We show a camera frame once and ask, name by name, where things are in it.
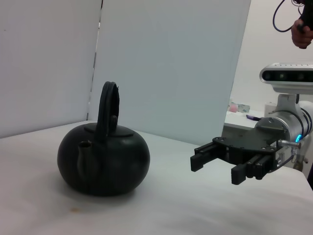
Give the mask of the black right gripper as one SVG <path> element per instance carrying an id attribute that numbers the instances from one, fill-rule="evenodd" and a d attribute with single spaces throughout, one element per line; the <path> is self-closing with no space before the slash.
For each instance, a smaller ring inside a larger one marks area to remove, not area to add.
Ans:
<path id="1" fill-rule="evenodd" d="M 276 152 L 281 149 L 278 141 L 286 137 L 283 129 L 255 127 L 246 133 L 230 137 L 216 137 L 214 143 L 208 143 L 194 149 L 190 157 L 191 171 L 196 172 L 218 157 L 221 145 L 226 148 L 227 162 L 237 166 L 231 169 L 231 183 L 239 185 L 246 178 L 262 180 L 270 171 L 278 168 Z"/>

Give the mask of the person's hand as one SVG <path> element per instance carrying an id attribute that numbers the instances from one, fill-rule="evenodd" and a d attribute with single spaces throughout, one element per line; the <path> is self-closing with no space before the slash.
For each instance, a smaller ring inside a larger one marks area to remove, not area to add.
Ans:
<path id="1" fill-rule="evenodd" d="M 303 33 L 300 32 L 297 27 L 302 23 L 303 21 L 301 19 L 298 19 L 294 22 L 293 26 L 291 27 L 291 39 L 296 47 L 300 49 L 306 49 L 311 44 L 313 39 L 313 32 L 308 26 L 303 28 Z"/>

